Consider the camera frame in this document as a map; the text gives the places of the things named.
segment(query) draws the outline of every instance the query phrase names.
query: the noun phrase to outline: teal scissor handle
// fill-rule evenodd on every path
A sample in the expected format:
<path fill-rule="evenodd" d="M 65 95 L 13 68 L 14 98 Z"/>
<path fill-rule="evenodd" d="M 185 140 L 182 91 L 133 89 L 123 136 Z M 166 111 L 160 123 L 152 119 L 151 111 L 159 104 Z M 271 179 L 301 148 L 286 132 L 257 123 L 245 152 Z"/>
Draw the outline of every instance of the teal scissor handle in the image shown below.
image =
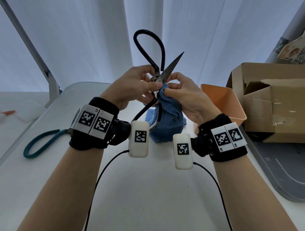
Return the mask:
<path fill-rule="evenodd" d="M 32 146 L 40 139 L 42 139 L 45 136 L 48 135 L 52 135 L 55 134 L 55 136 L 53 136 L 47 143 L 45 143 L 45 145 L 43 145 L 38 151 L 34 152 L 33 154 L 29 154 L 30 149 L 32 148 Z M 36 136 L 34 139 L 32 139 L 31 142 L 28 143 L 28 145 L 25 147 L 24 151 L 23 151 L 23 156 L 25 158 L 31 159 L 31 158 L 35 158 L 38 155 L 40 155 L 47 147 L 50 146 L 50 144 L 52 144 L 58 137 L 60 137 L 61 135 L 66 134 L 66 129 L 64 130 L 52 130 L 52 131 L 48 131 L 48 132 L 44 132 L 42 134 L 40 134 L 39 136 Z"/>

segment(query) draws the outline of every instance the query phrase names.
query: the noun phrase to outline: wrist strap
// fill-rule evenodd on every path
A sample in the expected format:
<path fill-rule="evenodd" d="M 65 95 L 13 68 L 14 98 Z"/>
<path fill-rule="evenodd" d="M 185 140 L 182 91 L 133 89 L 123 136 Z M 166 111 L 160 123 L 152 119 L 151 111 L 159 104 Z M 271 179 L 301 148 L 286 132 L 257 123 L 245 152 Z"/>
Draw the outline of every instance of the wrist strap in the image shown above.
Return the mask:
<path fill-rule="evenodd" d="M 94 97 L 85 105 L 71 126 L 73 133 L 69 145 L 76 150 L 105 149 L 112 139 L 112 125 L 119 108 L 113 103 Z"/>
<path fill-rule="evenodd" d="M 229 161 L 248 153 L 245 147 L 247 143 L 237 124 L 232 123 L 227 115 L 220 114 L 198 128 L 198 140 L 208 147 L 212 161 Z"/>

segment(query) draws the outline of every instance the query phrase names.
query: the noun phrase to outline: blue cloth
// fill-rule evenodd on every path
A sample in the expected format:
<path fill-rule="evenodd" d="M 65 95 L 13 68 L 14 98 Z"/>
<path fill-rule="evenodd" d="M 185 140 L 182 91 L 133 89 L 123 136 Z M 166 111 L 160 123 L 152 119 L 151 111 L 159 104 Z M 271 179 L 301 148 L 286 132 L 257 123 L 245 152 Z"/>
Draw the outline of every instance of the blue cloth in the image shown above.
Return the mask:
<path fill-rule="evenodd" d="M 173 135 L 182 132 L 186 125 L 186 119 L 183 117 L 181 105 L 171 97 L 164 95 L 164 89 L 168 88 L 163 84 L 158 93 L 158 101 L 162 104 L 162 117 L 157 127 L 149 133 L 150 138 L 156 142 L 173 141 Z M 151 126 L 158 117 L 158 105 L 155 109 L 148 109 L 145 121 Z"/>

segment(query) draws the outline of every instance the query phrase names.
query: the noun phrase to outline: orange plastic container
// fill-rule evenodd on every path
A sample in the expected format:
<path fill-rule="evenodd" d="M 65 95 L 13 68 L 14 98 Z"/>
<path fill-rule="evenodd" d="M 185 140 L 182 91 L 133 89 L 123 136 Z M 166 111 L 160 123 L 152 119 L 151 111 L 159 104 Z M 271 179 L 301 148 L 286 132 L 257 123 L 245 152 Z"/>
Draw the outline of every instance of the orange plastic container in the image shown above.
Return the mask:
<path fill-rule="evenodd" d="M 240 126 L 246 119 L 246 114 L 234 91 L 228 87 L 201 84 L 201 90 L 207 94 L 219 110 L 230 117 L 232 122 Z M 198 134 L 198 124 L 194 123 L 194 132 Z"/>

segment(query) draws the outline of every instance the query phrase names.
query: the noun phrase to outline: person's right arm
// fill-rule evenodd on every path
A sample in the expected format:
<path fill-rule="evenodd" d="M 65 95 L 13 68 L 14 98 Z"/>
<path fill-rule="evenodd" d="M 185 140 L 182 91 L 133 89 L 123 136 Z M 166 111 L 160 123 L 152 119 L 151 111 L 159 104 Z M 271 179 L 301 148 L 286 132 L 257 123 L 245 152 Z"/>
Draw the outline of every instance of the person's right arm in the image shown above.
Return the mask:
<path fill-rule="evenodd" d="M 209 97 L 188 77 L 173 73 L 164 94 L 180 102 L 184 114 L 198 125 L 214 119 L 221 112 Z M 295 231 L 290 217 L 264 179 L 245 155 L 214 162 L 219 186 L 234 231 Z"/>

